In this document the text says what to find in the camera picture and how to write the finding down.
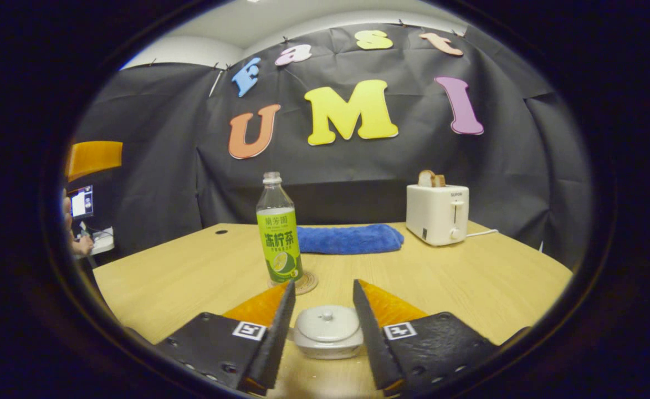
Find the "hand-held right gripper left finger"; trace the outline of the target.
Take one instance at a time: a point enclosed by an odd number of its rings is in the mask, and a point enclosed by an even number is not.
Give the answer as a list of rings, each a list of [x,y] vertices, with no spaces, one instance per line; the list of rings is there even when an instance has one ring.
[[[295,301],[294,283],[281,283],[223,315],[199,313],[156,348],[213,383],[264,396],[275,386]]]

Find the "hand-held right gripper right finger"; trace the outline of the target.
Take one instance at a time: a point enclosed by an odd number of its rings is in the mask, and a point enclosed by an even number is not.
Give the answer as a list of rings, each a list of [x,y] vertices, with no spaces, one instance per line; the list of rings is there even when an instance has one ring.
[[[428,315],[362,279],[353,283],[353,303],[375,387],[386,396],[442,388],[499,350],[452,313]]]

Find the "white ceramic teacup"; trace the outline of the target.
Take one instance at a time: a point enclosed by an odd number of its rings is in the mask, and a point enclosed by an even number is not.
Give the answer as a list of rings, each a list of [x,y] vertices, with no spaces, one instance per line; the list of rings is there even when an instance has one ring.
[[[353,336],[343,341],[317,342],[302,336],[302,334],[296,330],[295,323],[292,338],[297,348],[306,357],[317,360],[349,359],[357,356],[364,345],[364,336],[361,325],[359,330],[356,331]]]

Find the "white teacup lid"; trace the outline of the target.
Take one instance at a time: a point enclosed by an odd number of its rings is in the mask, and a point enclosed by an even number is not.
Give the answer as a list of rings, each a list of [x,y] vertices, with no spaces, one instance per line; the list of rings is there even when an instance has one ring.
[[[315,306],[302,311],[296,330],[317,342],[338,342],[350,338],[360,328],[357,313],[339,305]]]

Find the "round wooden coaster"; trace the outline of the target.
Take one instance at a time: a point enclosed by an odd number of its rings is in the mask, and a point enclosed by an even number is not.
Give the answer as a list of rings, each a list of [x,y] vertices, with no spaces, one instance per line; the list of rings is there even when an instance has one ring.
[[[297,275],[297,279],[287,276],[283,282],[269,282],[267,293],[282,294],[289,286],[291,281],[294,281],[294,293],[296,296],[308,293],[317,287],[318,279],[314,273],[305,270],[303,273]]]

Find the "clear green-label water bottle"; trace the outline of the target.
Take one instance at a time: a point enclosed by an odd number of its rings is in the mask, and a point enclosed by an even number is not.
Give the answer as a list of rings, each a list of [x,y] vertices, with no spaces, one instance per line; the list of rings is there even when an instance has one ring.
[[[279,172],[266,172],[256,206],[257,227],[271,283],[304,277],[294,202],[282,188]]]

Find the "computer monitor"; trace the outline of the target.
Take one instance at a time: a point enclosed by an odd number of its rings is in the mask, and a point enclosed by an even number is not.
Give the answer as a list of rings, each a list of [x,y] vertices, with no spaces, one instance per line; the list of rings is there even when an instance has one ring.
[[[76,220],[82,220],[94,215],[94,186],[86,185],[69,192],[71,215]]]

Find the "white device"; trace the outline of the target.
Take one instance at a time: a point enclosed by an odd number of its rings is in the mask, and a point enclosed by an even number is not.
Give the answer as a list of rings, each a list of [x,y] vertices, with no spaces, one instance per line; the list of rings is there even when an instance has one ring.
[[[109,227],[99,231],[94,231],[91,234],[94,246],[90,252],[91,255],[109,252],[115,248],[114,228]]]

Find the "blue towel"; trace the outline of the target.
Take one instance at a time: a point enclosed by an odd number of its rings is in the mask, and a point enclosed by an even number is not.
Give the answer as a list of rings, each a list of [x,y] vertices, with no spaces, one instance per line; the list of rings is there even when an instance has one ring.
[[[405,242],[402,233],[386,224],[357,227],[297,227],[300,251],[353,255],[386,253],[400,250]]]

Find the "white toaster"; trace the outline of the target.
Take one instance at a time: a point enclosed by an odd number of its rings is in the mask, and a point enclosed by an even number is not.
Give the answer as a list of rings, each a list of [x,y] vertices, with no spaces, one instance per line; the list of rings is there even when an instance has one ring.
[[[468,233],[469,188],[406,187],[406,228],[432,247],[463,242]]]

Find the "bread slice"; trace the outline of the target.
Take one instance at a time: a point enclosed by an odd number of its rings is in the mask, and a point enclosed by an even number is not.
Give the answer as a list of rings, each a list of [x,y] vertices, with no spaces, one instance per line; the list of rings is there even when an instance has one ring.
[[[433,170],[422,170],[419,172],[417,185],[428,188],[442,188],[446,186],[446,177],[435,174]]]

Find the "black backdrop cloth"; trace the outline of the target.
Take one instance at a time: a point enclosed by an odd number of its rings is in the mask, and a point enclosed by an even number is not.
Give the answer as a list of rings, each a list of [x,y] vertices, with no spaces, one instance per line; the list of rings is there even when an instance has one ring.
[[[256,220],[280,172],[300,224],[403,222],[421,170],[470,189],[472,221],[573,269],[591,235],[581,132],[552,84],[474,27],[463,36],[348,25],[279,43],[226,71],[118,71],[77,142],[122,143],[95,188],[94,229],[127,256],[221,223]]]

